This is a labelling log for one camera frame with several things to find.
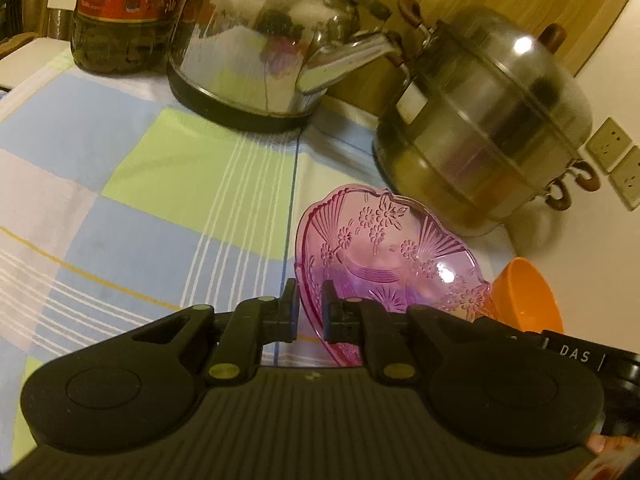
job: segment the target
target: blue checkered tablecloth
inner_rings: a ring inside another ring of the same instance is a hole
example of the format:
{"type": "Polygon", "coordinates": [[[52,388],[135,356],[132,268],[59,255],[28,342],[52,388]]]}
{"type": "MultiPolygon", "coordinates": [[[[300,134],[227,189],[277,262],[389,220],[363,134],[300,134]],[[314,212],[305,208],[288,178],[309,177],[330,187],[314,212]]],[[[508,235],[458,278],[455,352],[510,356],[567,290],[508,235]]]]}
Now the blue checkered tablecloth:
{"type": "MultiPolygon", "coordinates": [[[[101,78],[60,55],[0,101],[0,470],[33,446],[20,388],[43,362],[194,303],[278,296],[305,209],[384,187],[372,131],[321,108],[302,132],[227,130],[166,78],[101,78]]],[[[506,233],[470,240],[488,280],[506,233]]],[[[264,364],[333,365],[301,314],[264,364]]]]}

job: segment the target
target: pot lid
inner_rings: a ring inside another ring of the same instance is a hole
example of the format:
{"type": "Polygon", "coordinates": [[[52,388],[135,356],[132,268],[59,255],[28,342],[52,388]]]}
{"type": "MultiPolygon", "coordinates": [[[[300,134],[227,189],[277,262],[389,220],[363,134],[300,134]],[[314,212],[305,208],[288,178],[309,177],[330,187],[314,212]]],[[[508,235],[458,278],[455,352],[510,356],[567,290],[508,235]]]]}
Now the pot lid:
{"type": "Polygon", "coordinates": [[[589,102],[567,69],[534,36],[487,7],[460,10],[446,30],[510,78],[574,148],[591,133],[589,102]]]}

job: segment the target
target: pink glass dish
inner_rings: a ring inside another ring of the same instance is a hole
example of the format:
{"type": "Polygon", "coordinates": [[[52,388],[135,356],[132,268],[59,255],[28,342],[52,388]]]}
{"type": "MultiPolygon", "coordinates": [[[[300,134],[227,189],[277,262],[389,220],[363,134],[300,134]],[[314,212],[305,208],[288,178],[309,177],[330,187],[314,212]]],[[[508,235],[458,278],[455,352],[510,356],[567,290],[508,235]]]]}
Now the pink glass dish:
{"type": "MultiPolygon", "coordinates": [[[[324,280],[342,298],[377,300],[390,312],[426,304],[467,320],[496,318],[491,285],[465,243],[422,204],[388,189],[349,184],[311,205],[298,224],[295,270],[321,340],[324,280]]],[[[339,365],[360,364],[355,346],[322,342],[339,365]]]]}

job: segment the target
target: wall socket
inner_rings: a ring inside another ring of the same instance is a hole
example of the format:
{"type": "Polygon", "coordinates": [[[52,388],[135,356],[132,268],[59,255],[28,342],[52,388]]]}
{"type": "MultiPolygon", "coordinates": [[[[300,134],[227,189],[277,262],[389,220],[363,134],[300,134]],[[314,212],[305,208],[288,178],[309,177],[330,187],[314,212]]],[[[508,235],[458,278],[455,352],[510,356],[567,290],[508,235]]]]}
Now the wall socket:
{"type": "Polygon", "coordinates": [[[609,175],[629,211],[640,205],[640,148],[634,146],[609,175]]]}
{"type": "Polygon", "coordinates": [[[611,173],[632,145],[631,138],[609,117],[587,141],[587,150],[606,173],[611,173]]]}

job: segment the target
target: brown handle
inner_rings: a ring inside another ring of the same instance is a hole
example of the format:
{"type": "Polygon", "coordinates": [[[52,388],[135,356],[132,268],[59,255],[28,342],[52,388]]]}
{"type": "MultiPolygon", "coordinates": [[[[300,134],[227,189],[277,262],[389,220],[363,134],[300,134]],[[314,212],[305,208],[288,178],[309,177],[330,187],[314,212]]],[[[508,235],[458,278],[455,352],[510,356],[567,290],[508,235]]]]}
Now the brown handle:
{"type": "Polygon", "coordinates": [[[420,15],[420,4],[415,0],[398,0],[398,9],[406,22],[413,28],[422,25],[422,16],[420,15]]]}
{"type": "Polygon", "coordinates": [[[575,177],[575,183],[580,186],[582,189],[586,191],[597,191],[600,189],[600,177],[596,173],[596,170],[593,169],[593,166],[589,164],[586,160],[578,160],[574,162],[572,166],[578,170],[584,171],[589,175],[588,178],[582,176],[581,174],[575,177]]]}
{"type": "Polygon", "coordinates": [[[547,25],[546,29],[538,36],[538,41],[546,46],[546,49],[555,54],[566,40],[566,30],[558,23],[547,25]]]}
{"type": "MultiPolygon", "coordinates": [[[[393,44],[397,45],[400,50],[402,50],[402,36],[398,34],[394,30],[388,30],[386,33],[386,38],[393,44]]],[[[395,52],[390,52],[386,55],[386,58],[395,66],[396,68],[400,68],[404,65],[404,55],[396,54],[395,52]]]]}
{"type": "Polygon", "coordinates": [[[564,182],[559,178],[556,178],[551,181],[551,184],[549,184],[549,187],[551,186],[556,186],[562,193],[562,196],[560,198],[553,198],[549,195],[546,197],[546,204],[556,211],[566,211],[569,209],[571,207],[571,195],[569,195],[569,190],[564,185],[564,182]]]}

